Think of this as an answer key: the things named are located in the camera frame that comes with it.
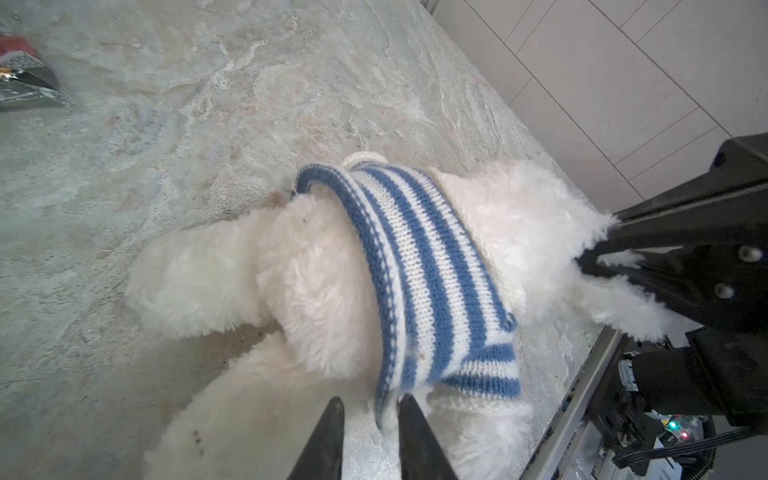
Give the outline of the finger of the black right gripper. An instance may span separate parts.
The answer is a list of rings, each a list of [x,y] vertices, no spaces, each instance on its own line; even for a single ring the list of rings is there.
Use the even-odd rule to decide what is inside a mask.
[[[619,213],[581,270],[625,275],[710,328],[767,330],[767,136],[735,137],[709,171]]]

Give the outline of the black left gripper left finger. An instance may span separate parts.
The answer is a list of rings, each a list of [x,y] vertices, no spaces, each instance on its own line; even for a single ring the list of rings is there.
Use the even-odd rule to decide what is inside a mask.
[[[340,397],[333,397],[320,416],[288,480],[340,480],[344,433],[344,404]]]

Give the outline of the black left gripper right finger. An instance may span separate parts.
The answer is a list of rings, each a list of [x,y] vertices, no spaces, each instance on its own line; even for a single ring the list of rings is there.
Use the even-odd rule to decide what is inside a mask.
[[[402,480],[457,480],[417,400],[404,395],[397,406]]]

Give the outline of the blue white striped knit sweater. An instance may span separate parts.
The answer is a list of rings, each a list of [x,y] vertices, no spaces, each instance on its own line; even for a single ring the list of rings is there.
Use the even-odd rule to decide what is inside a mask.
[[[464,398],[519,398],[517,320],[448,198],[424,171],[358,157],[349,169],[303,167],[294,191],[330,189],[361,242],[382,333],[377,426],[392,427],[404,394],[436,384]]]

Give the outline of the white fluffy teddy bear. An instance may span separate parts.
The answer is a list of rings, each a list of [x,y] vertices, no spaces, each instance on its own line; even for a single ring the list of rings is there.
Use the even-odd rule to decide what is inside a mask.
[[[581,272],[578,257],[616,220],[551,170],[513,160],[465,176],[421,171],[464,222],[514,312],[522,391],[507,401],[464,398],[443,384],[406,394],[425,396],[429,425],[459,478],[512,477],[553,413],[523,376],[554,348],[573,346],[542,339],[518,355],[516,343],[557,320],[657,341],[671,317],[624,276]],[[283,479],[331,398],[375,418],[383,358],[376,294],[351,220],[322,185],[293,189],[277,208],[155,239],[137,258],[126,297],[147,328],[177,339],[244,324],[278,327],[174,417],[146,456],[148,479]],[[374,420],[387,448],[397,443],[399,400],[392,427]]]

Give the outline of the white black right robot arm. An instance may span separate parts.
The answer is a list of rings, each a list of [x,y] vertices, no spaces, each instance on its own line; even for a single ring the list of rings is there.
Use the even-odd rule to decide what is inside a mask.
[[[661,414],[767,430],[767,137],[735,137],[707,173],[624,210],[583,272],[625,276],[698,324],[689,344],[631,363]]]

